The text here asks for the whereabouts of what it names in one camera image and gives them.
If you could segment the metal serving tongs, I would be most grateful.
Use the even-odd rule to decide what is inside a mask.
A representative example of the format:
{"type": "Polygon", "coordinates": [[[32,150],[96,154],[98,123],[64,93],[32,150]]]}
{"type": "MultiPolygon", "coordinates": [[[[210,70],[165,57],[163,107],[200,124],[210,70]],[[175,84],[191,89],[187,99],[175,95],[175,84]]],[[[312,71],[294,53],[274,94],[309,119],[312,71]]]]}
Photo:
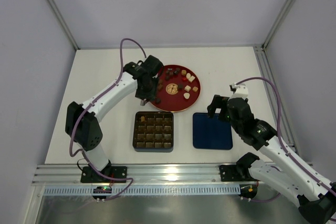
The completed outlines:
{"type": "Polygon", "coordinates": [[[140,101],[140,106],[145,106],[147,104],[147,100],[141,100],[140,101]]]}

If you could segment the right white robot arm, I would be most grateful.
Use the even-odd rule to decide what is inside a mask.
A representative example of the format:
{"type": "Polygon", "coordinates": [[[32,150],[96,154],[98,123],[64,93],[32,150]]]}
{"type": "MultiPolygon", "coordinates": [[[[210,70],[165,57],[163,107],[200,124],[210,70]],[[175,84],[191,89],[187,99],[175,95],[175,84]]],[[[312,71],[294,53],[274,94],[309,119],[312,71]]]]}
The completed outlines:
{"type": "Polygon", "coordinates": [[[283,141],[280,132],[257,119],[248,104],[244,84],[230,86],[232,95],[213,96],[207,107],[212,118],[220,110],[219,120],[228,122],[243,142],[272,160],[277,169],[268,168],[257,155],[247,153],[236,165],[244,177],[259,180],[285,196],[308,223],[327,223],[335,214],[335,183],[327,179],[283,141]]]}

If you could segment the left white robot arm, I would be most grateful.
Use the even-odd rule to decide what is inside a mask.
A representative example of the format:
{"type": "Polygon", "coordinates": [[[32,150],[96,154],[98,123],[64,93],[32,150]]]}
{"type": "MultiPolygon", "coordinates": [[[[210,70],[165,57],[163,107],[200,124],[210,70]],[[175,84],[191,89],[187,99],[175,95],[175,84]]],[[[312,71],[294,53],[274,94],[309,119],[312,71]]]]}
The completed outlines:
{"type": "Polygon", "coordinates": [[[82,104],[75,101],[70,103],[65,132],[70,136],[71,156],[75,155],[72,152],[73,143],[77,143],[93,169],[104,170],[110,161],[100,144],[103,138],[100,122],[113,107],[133,92],[143,105],[153,101],[162,72],[163,63],[150,55],[144,61],[126,64],[121,75],[91,99],[82,104]]]}

